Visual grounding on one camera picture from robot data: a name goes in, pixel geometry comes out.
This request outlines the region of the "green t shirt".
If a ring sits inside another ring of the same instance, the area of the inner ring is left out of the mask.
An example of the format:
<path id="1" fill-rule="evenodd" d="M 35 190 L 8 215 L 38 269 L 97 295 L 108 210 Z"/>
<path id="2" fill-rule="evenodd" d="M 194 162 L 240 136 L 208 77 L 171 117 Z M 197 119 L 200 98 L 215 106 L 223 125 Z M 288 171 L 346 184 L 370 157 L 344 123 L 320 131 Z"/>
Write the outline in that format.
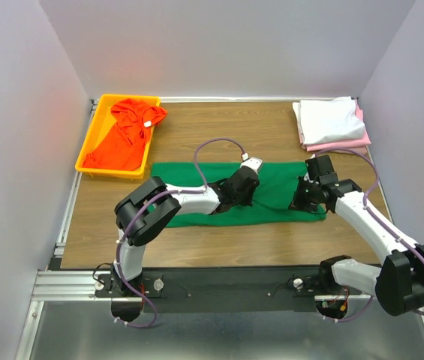
<path id="1" fill-rule="evenodd" d="M 201 163 L 200 168 L 211 182 L 231 176 L 239 163 Z M 312 213 L 288 208 L 298 185 L 298 177 L 305 175 L 304 162 L 265 163 L 259 174 L 260 185 L 253 195 L 253 206 L 235 206 L 223 214 L 181 214 L 167 225 L 169 228 L 211 226 L 233 227 L 277 222 L 323 221 L 323 207 Z M 198 172 L 191 162 L 161 162 L 152 165 L 151 176 L 164 182 L 194 187 L 201 185 Z"/>

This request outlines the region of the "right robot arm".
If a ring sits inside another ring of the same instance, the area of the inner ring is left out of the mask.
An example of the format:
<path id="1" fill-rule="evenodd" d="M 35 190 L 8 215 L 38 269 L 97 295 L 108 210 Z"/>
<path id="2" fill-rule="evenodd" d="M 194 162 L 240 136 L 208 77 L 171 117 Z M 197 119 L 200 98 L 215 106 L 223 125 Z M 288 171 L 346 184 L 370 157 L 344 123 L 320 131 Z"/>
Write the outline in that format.
<path id="1" fill-rule="evenodd" d="M 315 154 L 305 165 L 289 208 L 312 212 L 325 206 L 351 225 L 380 261 L 373 266 L 349 256 L 326 259 L 319 265 L 318 288 L 332 294 L 351 287 L 376 299 L 391 316 L 424 316 L 424 244 L 381 214 L 355 181 L 339 179 L 329 155 Z"/>

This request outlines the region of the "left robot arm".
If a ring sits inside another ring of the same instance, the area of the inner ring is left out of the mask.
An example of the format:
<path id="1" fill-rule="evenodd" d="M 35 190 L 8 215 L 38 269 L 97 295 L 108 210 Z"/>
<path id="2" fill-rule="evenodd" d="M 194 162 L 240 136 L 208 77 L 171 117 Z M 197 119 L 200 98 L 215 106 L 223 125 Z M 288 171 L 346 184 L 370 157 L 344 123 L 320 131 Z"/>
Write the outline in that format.
<path id="1" fill-rule="evenodd" d="M 114 212 L 119 228 L 112 287 L 121 296 L 137 290 L 146 245 L 177 215 L 215 215 L 234 206 L 251 206 L 260 166 L 249 160 L 232 176 L 199 187 L 177 187 L 153 176 L 119 202 Z"/>

